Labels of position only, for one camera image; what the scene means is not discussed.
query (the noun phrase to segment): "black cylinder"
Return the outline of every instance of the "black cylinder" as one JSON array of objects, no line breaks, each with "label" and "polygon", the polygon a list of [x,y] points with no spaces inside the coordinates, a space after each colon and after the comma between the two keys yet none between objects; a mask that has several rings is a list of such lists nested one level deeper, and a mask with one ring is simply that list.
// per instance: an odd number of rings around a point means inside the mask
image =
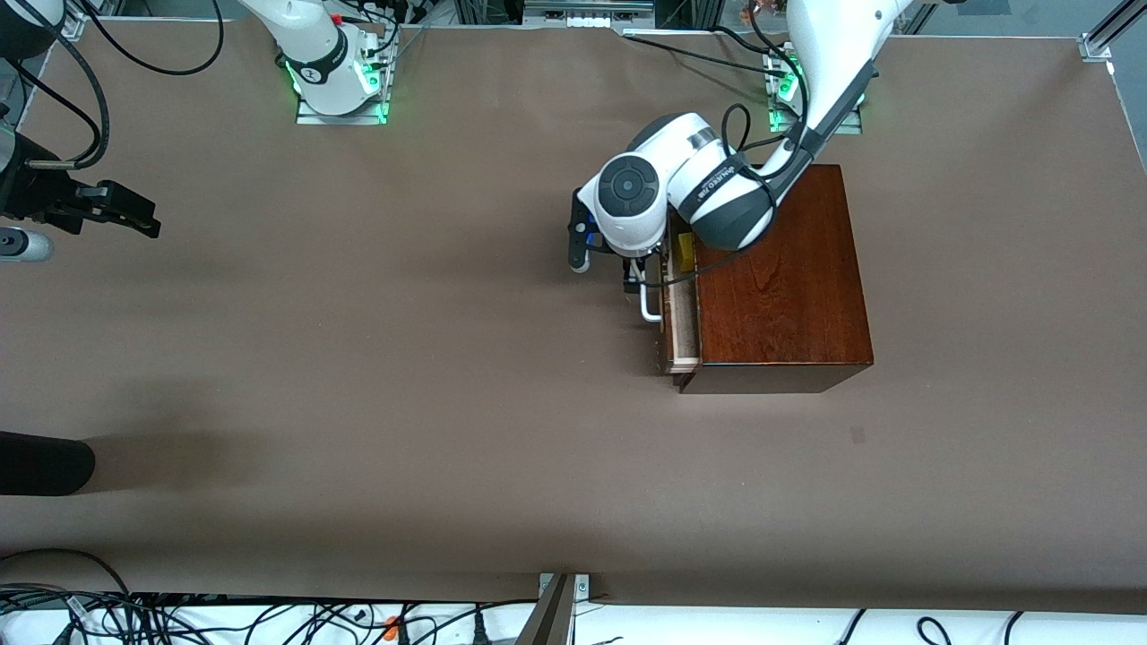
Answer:
[{"label": "black cylinder", "polygon": [[95,453],[81,441],[0,432],[0,495],[71,495],[93,471]]}]

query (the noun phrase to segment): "wooden box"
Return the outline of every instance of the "wooden box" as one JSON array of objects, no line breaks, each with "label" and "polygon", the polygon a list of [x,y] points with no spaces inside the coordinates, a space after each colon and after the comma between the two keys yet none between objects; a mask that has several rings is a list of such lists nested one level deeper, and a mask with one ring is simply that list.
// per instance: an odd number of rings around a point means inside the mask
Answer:
[{"label": "wooden box", "polygon": [[[693,236],[680,226],[670,230],[665,275],[688,264]],[[726,255],[700,241],[692,250],[701,267]],[[840,166],[810,168],[765,239],[695,282],[662,289],[662,363],[681,393],[821,393],[871,366]]]}]

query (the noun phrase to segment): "black connector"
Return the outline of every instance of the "black connector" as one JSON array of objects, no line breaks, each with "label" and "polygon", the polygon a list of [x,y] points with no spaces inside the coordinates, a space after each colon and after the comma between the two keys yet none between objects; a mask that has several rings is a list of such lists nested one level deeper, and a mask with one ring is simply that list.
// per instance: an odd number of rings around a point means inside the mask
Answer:
[{"label": "black connector", "polygon": [[486,620],[482,617],[482,606],[474,606],[477,612],[474,614],[474,645],[491,645],[490,637],[486,636]]}]

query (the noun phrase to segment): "wooden cabinet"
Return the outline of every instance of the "wooden cabinet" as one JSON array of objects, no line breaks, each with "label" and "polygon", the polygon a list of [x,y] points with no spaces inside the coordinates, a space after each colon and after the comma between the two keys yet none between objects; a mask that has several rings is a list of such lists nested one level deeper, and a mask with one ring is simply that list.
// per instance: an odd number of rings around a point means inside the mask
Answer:
[{"label": "wooden cabinet", "polygon": [[[684,228],[670,236],[663,271],[674,275],[688,269],[693,238]],[[692,251],[702,267],[726,255],[700,241]],[[695,282],[663,289],[662,308],[662,363],[682,393],[821,393],[871,366],[840,166],[810,168],[763,240]]]}]

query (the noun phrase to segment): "gray floor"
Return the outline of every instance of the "gray floor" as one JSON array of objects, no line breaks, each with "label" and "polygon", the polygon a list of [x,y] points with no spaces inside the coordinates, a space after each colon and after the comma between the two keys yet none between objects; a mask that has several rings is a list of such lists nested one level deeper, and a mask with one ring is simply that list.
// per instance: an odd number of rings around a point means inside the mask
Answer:
[{"label": "gray floor", "polygon": [[[924,28],[936,36],[1079,36],[1117,0],[968,0],[941,6]],[[1111,47],[1115,81],[1140,157],[1147,149],[1147,20]]]}]

